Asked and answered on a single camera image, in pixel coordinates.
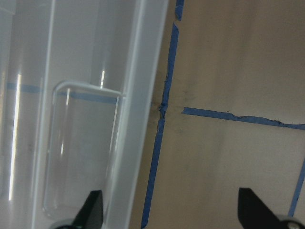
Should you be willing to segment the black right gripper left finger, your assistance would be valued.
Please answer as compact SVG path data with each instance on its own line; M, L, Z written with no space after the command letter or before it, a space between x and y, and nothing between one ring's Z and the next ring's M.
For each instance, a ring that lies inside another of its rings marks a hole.
M52 229L101 229L103 225L102 190L89 193L83 206L71 223L55 223Z

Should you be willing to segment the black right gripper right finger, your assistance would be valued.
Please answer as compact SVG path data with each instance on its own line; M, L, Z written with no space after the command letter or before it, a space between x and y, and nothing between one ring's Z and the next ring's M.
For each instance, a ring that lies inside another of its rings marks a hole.
M238 220L244 229L303 229L294 217L278 216L250 189L238 191Z

